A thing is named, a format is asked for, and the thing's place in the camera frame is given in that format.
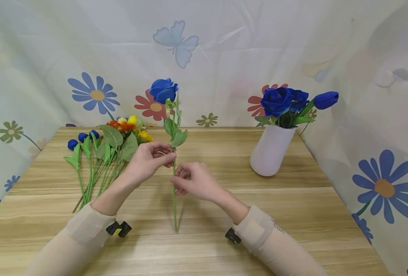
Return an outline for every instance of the light blue butterfly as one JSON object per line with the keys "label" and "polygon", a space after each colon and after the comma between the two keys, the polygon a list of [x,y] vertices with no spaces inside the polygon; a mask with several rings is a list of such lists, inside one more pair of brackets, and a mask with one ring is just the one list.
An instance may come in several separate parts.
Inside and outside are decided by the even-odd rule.
{"label": "light blue butterfly", "polygon": [[181,68],[186,68],[187,63],[190,62],[192,57],[192,51],[198,46],[199,37],[192,35],[186,40],[183,37],[183,30],[186,26],[184,20],[175,21],[174,25],[170,30],[166,27],[163,27],[156,31],[156,34],[153,35],[153,39],[164,46],[172,47],[169,49],[173,51],[172,54],[175,55],[177,64]]}

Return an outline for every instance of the white vase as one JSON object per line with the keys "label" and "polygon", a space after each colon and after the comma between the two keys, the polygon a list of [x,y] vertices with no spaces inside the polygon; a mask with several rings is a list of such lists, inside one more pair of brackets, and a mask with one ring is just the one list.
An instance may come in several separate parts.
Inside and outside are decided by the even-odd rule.
{"label": "white vase", "polygon": [[250,157],[253,171],[262,176],[275,175],[279,171],[295,131],[296,128],[267,125]]}

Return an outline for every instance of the green flower print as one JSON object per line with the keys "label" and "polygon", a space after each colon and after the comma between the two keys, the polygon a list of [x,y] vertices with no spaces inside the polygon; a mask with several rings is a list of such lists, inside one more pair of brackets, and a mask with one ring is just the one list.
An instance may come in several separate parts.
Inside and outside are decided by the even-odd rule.
{"label": "green flower print", "polygon": [[23,134],[23,126],[18,126],[14,120],[11,123],[4,122],[3,125],[6,129],[0,128],[0,133],[4,133],[0,140],[6,143],[11,143],[14,138],[20,140]]}
{"label": "green flower print", "polygon": [[196,120],[198,125],[204,125],[204,127],[208,128],[210,126],[214,126],[218,122],[218,116],[213,116],[213,113],[209,113],[209,116],[205,117],[204,115],[201,116],[202,119]]}

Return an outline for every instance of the blue rose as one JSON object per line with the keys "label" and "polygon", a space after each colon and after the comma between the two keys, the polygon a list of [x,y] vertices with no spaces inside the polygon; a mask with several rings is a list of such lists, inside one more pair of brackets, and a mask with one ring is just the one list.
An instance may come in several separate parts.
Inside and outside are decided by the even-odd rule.
{"label": "blue rose", "polygon": [[294,113],[301,112],[309,102],[310,102],[310,101],[308,101],[308,100],[306,100],[306,101],[299,101],[299,102],[294,102],[294,101],[292,101],[292,102],[290,103],[290,109],[289,109],[288,111],[294,112]]}
{"label": "blue rose", "polygon": [[260,101],[264,107],[265,115],[279,117],[289,110],[291,103],[291,91],[285,87],[269,88],[264,92],[264,98]]}
{"label": "blue rose", "polygon": [[76,147],[76,145],[78,145],[78,141],[75,140],[75,139],[70,139],[70,140],[67,142],[67,148],[70,149],[71,151],[74,150],[74,148]]}
{"label": "blue rose", "polygon": [[308,93],[301,91],[301,90],[294,90],[291,88],[288,88],[288,90],[290,90],[291,93],[291,99],[293,101],[306,101],[308,99]]}
{"label": "blue rose", "polygon": [[175,101],[177,91],[178,84],[174,84],[171,79],[157,79],[152,83],[151,89],[149,89],[149,93],[153,96],[154,101],[160,104],[165,104],[167,99]]}
{"label": "blue rose", "polygon": [[337,103],[339,99],[339,93],[330,91],[323,94],[319,94],[314,97],[314,105],[317,109],[327,109]]}
{"label": "blue rose", "polygon": [[86,137],[88,137],[88,134],[82,132],[78,134],[78,140],[80,140],[80,142],[84,142],[84,139],[86,139]]}
{"label": "blue rose", "polygon": [[92,139],[92,134],[98,139],[100,137],[100,134],[96,130],[91,130],[89,133],[89,137]]}

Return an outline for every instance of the blue daisy print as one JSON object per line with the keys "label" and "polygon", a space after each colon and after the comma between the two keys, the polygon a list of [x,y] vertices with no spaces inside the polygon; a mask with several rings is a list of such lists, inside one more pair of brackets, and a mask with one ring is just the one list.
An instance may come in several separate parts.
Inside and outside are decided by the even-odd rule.
{"label": "blue daisy print", "polygon": [[358,214],[352,214],[351,216],[356,221],[357,226],[359,226],[365,238],[367,238],[367,241],[372,245],[371,240],[374,238],[374,236],[371,233],[371,230],[367,227],[367,221],[364,218],[361,219]]}
{"label": "blue daisy print", "polygon": [[379,165],[374,158],[361,160],[359,168],[367,176],[355,174],[353,182],[361,188],[369,189],[359,195],[357,200],[365,203],[365,206],[358,212],[362,214],[375,198],[370,212],[376,215],[383,206],[383,215],[388,223],[394,223],[395,218],[391,205],[404,217],[408,218],[408,182],[395,184],[399,179],[408,174],[408,161],[400,164],[394,171],[395,156],[392,151],[386,149],[379,156]]}
{"label": "blue daisy print", "polygon": [[6,191],[9,191],[10,189],[12,189],[12,186],[17,183],[17,181],[20,179],[20,176],[15,176],[13,175],[10,179],[6,180],[6,184],[4,185],[4,187],[6,188]]}
{"label": "blue daisy print", "polygon": [[97,76],[97,87],[95,87],[94,82],[88,73],[83,72],[81,77],[85,84],[78,79],[67,80],[67,82],[75,88],[75,90],[72,90],[74,93],[72,98],[77,102],[87,102],[83,105],[83,108],[88,111],[94,110],[98,104],[98,110],[100,113],[107,113],[110,116],[110,119],[113,120],[114,117],[110,114],[109,110],[115,111],[114,105],[120,105],[120,103],[112,99],[117,96],[116,93],[112,92],[112,85],[104,84],[104,79]]}

